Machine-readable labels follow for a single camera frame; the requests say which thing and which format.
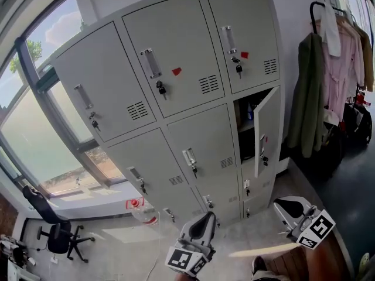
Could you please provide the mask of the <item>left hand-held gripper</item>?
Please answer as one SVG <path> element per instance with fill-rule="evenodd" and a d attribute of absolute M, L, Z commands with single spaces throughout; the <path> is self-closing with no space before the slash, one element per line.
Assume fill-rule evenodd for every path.
<path fill-rule="evenodd" d="M 210 244 L 215 228 L 214 212 L 208 211 L 193 217 L 182 227 L 176 244 L 169 248 L 165 265 L 175 272 L 196 277 L 216 253 Z"/>

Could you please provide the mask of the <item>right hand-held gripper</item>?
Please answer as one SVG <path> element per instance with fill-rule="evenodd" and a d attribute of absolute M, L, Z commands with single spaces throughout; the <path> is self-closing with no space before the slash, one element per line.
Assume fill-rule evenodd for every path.
<path fill-rule="evenodd" d="M 336 225 L 326 210 L 318 210 L 302 196 L 284 196 L 274 200 L 274 209 L 282 223 L 291 230 L 287 238 L 314 250 Z"/>

